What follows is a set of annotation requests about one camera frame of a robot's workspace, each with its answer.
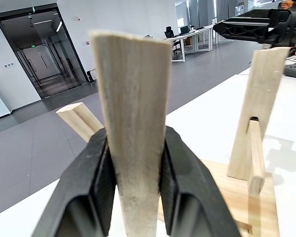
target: wall outlet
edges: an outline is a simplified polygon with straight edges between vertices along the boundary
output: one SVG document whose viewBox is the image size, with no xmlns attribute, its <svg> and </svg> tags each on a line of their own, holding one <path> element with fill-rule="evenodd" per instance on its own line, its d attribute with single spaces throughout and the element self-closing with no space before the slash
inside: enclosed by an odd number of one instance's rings
<svg viewBox="0 0 296 237">
<path fill-rule="evenodd" d="M 14 63 L 5 64 L 4 67 L 9 68 L 9 67 L 12 67 L 12 66 L 14 66 Z"/>
</svg>

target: desk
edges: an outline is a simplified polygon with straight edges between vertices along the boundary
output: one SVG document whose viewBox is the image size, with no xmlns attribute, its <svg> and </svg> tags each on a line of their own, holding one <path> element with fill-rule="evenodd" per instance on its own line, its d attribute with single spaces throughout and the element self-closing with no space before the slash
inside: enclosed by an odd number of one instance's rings
<svg viewBox="0 0 296 237">
<path fill-rule="evenodd" d="M 200 33 L 204 33 L 208 31 L 208 49 L 199 49 L 198 46 L 198 35 Z M 193 50 L 192 52 L 185 52 L 184 49 L 184 39 L 188 38 L 188 37 L 193 37 Z M 203 29 L 199 29 L 199 30 L 195 30 L 192 32 L 189 32 L 186 35 L 183 36 L 177 36 L 174 38 L 167 38 L 165 39 L 165 41 L 169 41 L 169 42 L 173 42 L 173 41 L 177 41 L 180 40 L 181 42 L 181 49 L 182 49 L 182 59 L 179 60 L 172 60 L 172 62 L 184 62 L 185 63 L 185 54 L 187 53 L 197 53 L 197 52 L 202 52 L 202 51 L 212 51 L 213 50 L 213 25 L 209 25 L 209 26 L 205 26 Z"/>
<path fill-rule="evenodd" d="M 202 159 L 229 163 L 247 75 L 234 75 L 173 111 L 166 124 Z M 283 77 L 263 140 L 266 171 L 273 174 L 281 237 L 296 237 L 296 79 Z M 29 237 L 57 181 L 0 214 L 0 237 Z M 157 236 L 165 237 L 157 222 Z M 124 237 L 115 194 L 110 236 Z"/>
</svg>

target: wooden plank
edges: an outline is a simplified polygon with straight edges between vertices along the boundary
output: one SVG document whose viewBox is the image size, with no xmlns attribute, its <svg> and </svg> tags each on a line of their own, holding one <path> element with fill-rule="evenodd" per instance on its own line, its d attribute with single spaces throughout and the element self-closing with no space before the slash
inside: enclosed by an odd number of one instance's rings
<svg viewBox="0 0 296 237">
<path fill-rule="evenodd" d="M 288 47 L 276 47 L 254 52 L 227 172 L 230 177 L 243 180 L 249 178 L 250 159 L 247 156 L 249 120 L 251 117 L 259 119 L 261 138 L 263 139 L 288 51 Z"/>
<path fill-rule="evenodd" d="M 251 159 L 248 192 L 250 195 L 256 196 L 259 195 L 264 184 L 264 156 L 258 121 L 250 120 L 248 133 L 250 137 L 248 155 Z"/>
<path fill-rule="evenodd" d="M 265 173 L 264 186 L 257 197 L 248 195 L 247 181 L 226 176 L 226 164 L 202 160 L 211 172 L 235 219 L 242 237 L 279 237 L 272 175 Z M 159 202 L 158 219 L 164 221 Z"/>
<path fill-rule="evenodd" d="M 62 107 L 56 113 L 86 142 L 103 128 L 101 122 L 82 102 Z"/>
<path fill-rule="evenodd" d="M 171 44 L 111 33 L 91 35 L 128 237 L 156 235 Z"/>
</svg>

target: ceiling light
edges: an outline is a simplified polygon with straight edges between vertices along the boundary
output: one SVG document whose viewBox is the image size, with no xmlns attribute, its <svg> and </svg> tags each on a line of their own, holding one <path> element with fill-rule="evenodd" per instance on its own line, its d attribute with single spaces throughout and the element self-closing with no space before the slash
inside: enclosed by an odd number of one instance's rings
<svg viewBox="0 0 296 237">
<path fill-rule="evenodd" d="M 62 26 L 62 24 L 63 24 L 63 22 L 62 22 L 62 21 L 60 21 L 60 23 L 59 23 L 59 26 L 58 26 L 58 28 L 57 28 L 56 32 L 58 32 L 58 31 L 60 30 L 60 27 Z"/>
<path fill-rule="evenodd" d="M 48 21 L 41 21 L 41 22 L 36 22 L 36 23 L 33 23 L 33 25 L 37 25 L 37 24 L 40 24 L 40 23 L 45 23 L 45 22 L 50 22 L 50 21 L 53 21 L 53 20 L 48 20 Z"/>
</svg>

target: computer monitor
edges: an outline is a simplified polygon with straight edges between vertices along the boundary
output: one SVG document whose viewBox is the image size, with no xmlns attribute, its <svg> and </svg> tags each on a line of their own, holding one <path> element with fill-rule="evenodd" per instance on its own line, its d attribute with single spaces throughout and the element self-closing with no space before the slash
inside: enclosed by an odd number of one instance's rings
<svg viewBox="0 0 296 237">
<path fill-rule="evenodd" d="M 187 34 L 189 32 L 188 26 L 180 27 L 181 35 Z"/>
</svg>

